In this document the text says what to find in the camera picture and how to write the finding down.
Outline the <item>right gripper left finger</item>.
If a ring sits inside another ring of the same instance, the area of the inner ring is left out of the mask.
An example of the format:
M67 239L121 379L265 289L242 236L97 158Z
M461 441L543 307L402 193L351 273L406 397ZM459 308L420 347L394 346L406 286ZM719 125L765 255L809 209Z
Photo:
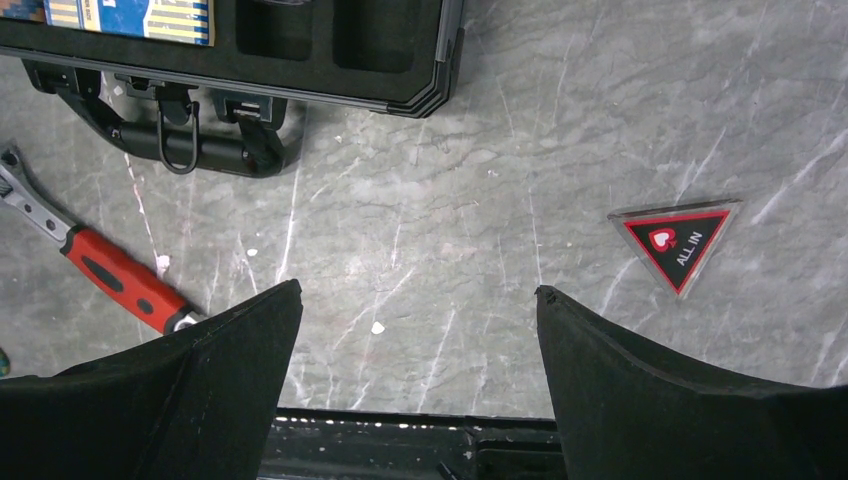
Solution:
M303 305L283 282L194 326L1 384L5 479L254 479Z

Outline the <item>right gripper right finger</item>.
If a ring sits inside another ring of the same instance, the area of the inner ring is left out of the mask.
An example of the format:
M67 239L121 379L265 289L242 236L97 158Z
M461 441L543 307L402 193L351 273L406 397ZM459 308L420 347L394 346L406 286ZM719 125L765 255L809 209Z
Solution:
M571 479L843 479L847 389L683 355L554 287L537 335Z

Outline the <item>black poker set case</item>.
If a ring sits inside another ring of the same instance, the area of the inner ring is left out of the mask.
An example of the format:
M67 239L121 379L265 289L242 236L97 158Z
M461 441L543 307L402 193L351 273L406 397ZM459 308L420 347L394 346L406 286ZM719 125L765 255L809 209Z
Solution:
M113 147L178 174L280 172L291 100L424 118L455 87L460 1L211 2L211 47L1 18L1 51Z

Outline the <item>blue texas holdem card box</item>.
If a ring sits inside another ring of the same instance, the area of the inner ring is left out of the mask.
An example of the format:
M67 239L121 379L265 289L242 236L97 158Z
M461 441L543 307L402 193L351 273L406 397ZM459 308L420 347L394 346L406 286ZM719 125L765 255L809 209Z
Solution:
M207 0L57 0L44 3L51 26L111 35L213 46L213 3Z

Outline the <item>green poker chip bottom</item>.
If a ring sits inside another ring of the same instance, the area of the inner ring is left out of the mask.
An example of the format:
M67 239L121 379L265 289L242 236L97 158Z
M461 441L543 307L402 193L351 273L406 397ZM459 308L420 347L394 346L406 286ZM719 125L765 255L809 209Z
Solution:
M0 377L5 377L11 372L11 362L3 349L0 349Z

